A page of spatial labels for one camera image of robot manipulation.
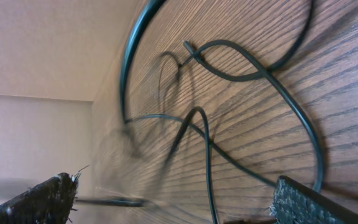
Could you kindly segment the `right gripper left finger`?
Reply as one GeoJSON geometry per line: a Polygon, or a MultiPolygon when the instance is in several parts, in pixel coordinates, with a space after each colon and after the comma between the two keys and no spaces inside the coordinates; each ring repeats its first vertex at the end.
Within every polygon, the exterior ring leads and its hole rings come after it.
{"type": "Polygon", "coordinates": [[[79,176],[57,174],[1,204],[0,224],[65,224],[77,194],[79,176]]]}

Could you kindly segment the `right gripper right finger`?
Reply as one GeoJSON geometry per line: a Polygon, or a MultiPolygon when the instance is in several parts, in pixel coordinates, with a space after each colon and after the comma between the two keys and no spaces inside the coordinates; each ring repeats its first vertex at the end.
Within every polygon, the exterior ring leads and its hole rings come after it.
{"type": "Polygon", "coordinates": [[[270,211],[277,223],[358,223],[357,213],[284,175],[277,180],[270,211]]]}

